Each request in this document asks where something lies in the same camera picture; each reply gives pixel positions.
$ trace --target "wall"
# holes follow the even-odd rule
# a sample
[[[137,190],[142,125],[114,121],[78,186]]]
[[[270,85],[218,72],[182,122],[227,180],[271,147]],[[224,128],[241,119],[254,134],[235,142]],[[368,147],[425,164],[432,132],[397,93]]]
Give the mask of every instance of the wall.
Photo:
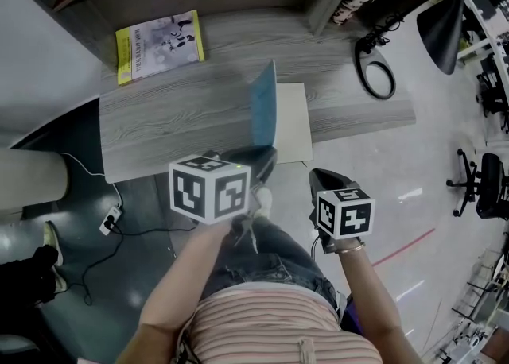
[[[33,0],[0,0],[0,147],[99,95],[101,63]]]

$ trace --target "gray wooden desk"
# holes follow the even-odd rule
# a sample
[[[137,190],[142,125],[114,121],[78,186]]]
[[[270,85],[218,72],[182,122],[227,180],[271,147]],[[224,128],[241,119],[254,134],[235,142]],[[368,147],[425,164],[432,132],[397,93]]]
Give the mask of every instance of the gray wooden desk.
[[[270,59],[279,83],[305,84],[314,142],[415,123],[405,91],[381,102],[360,85],[352,42],[364,29],[329,24],[314,37],[304,14],[269,9],[209,16],[201,30],[202,64],[125,87],[103,73],[99,113],[108,182],[166,172],[170,161],[192,153],[249,145],[247,83]]]

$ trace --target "person's leg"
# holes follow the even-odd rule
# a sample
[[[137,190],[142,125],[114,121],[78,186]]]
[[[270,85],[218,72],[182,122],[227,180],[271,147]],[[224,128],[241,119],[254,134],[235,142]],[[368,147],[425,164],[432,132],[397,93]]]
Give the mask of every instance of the person's leg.
[[[336,308],[336,291],[316,262],[290,235],[268,219],[271,196],[263,193],[258,201],[261,208],[254,213],[251,232],[240,240],[234,235],[224,239],[202,299],[248,281],[281,282],[313,290]],[[234,233],[241,231],[239,224],[239,219],[233,222]]]
[[[64,279],[53,272],[53,266],[62,261],[58,239],[51,223],[44,225],[44,245],[31,258],[0,265],[0,281],[5,291],[0,292],[3,306],[33,306],[53,298],[56,285],[65,290]]]

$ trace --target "black and white marker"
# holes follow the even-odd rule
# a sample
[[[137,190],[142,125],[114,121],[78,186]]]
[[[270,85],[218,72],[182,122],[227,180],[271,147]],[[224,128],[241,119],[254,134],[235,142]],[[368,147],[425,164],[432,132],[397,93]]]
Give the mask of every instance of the black and white marker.
[[[213,224],[246,213],[251,168],[198,155],[169,164],[170,208]]]
[[[334,239],[371,234],[375,200],[360,188],[317,193],[317,226]]]

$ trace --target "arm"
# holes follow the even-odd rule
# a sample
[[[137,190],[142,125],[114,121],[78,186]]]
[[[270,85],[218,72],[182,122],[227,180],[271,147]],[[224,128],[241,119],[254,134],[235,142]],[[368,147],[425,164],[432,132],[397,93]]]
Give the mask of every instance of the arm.
[[[138,329],[117,364],[167,364],[200,302],[230,223],[198,227],[143,306]]]
[[[338,250],[359,245],[356,239],[337,243]],[[421,364],[422,360],[403,333],[396,304],[373,269],[363,249],[340,254],[341,265],[352,291],[363,333],[383,362]]]

